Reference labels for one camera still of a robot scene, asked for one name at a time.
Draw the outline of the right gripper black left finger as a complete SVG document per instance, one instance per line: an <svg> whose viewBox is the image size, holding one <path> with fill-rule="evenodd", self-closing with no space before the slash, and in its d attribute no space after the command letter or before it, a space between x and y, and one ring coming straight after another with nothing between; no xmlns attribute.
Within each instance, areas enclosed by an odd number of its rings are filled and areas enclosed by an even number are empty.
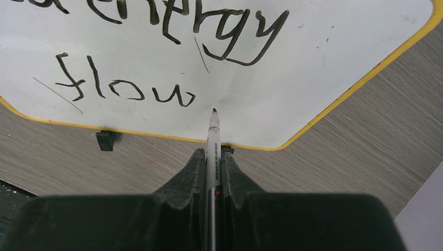
<svg viewBox="0 0 443 251"><path fill-rule="evenodd" d="M197 149L150 194L40 196L19 211L1 250L201 250Z"/></svg>

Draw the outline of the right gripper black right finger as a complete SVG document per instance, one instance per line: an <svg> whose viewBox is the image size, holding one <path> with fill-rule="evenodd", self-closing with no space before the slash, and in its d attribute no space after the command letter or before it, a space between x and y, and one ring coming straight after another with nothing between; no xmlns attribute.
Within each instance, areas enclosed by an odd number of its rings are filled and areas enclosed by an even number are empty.
<svg viewBox="0 0 443 251"><path fill-rule="evenodd" d="M221 168L227 250L406 250L372 195L267 192L229 152Z"/></svg>

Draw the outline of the black white marker pen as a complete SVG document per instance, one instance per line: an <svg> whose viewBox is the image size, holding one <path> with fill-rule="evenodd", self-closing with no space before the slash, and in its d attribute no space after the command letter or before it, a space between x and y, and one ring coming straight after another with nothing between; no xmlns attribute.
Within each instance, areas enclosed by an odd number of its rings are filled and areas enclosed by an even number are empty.
<svg viewBox="0 0 443 251"><path fill-rule="evenodd" d="M223 246L223 189L219 170L221 153L219 118L214 108L209 120L205 154L203 250L221 250Z"/></svg>

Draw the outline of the yellow framed whiteboard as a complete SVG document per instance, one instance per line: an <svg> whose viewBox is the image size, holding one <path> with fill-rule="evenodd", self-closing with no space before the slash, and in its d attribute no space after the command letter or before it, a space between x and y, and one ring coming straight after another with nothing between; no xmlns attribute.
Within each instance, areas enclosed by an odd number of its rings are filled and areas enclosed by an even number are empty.
<svg viewBox="0 0 443 251"><path fill-rule="evenodd" d="M433 30L442 1L1 1L24 118L285 148Z"/></svg>

